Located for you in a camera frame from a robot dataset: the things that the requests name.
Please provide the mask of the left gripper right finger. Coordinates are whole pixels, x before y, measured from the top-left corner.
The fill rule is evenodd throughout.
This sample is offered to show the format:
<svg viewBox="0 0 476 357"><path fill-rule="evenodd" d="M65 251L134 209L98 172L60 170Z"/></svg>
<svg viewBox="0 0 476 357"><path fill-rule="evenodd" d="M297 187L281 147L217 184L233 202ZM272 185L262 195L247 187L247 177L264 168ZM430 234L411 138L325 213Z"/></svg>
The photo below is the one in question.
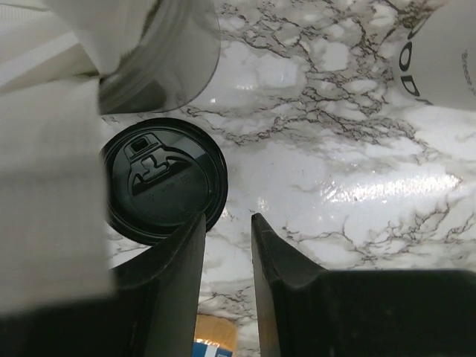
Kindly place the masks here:
<svg viewBox="0 0 476 357"><path fill-rule="evenodd" d="M328 270L251 218L262 356L473 356L475 273Z"/></svg>

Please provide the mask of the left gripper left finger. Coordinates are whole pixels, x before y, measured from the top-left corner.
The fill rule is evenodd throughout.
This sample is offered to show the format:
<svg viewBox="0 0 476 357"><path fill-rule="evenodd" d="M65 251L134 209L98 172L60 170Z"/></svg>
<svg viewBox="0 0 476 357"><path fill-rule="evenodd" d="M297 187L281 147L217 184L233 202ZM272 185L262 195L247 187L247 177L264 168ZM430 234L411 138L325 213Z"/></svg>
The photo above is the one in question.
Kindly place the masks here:
<svg viewBox="0 0 476 357"><path fill-rule="evenodd" d="M190 356L205 252L205 217L113 268L110 297L1 319L2 356Z"/></svg>

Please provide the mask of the black coffee cup lid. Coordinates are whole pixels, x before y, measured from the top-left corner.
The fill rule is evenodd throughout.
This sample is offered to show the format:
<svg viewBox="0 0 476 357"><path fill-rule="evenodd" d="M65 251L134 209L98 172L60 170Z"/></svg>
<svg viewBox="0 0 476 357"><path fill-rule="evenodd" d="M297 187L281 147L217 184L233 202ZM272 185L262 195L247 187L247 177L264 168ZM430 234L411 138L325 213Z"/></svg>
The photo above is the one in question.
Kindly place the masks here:
<svg viewBox="0 0 476 357"><path fill-rule="evenodd" d="M200 127L152 118L119 132L102 148L107 222L143 245L169 237L193 214L209 231L228 198L228 168L219 145Z"/></svg>

